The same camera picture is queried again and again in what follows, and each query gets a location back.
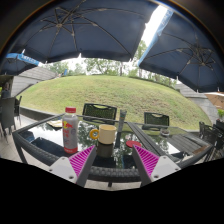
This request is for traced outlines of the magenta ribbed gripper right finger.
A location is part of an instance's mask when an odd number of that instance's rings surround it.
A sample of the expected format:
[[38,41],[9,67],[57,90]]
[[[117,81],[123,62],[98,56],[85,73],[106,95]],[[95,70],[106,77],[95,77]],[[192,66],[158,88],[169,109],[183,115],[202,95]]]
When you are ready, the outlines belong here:
[[132,156],[140,175],[141,186],[148,185],[180,170],[180,167],[168,156],[157,156],[137,145],[132,148]]

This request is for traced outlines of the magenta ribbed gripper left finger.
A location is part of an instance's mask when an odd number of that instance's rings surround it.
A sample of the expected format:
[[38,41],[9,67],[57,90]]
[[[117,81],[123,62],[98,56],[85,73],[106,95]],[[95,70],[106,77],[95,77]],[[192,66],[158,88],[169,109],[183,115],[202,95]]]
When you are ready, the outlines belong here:
[[96,146],[92,145],[70,157],[60,157],[48,168],[48,171],[84,187],[95,157]]

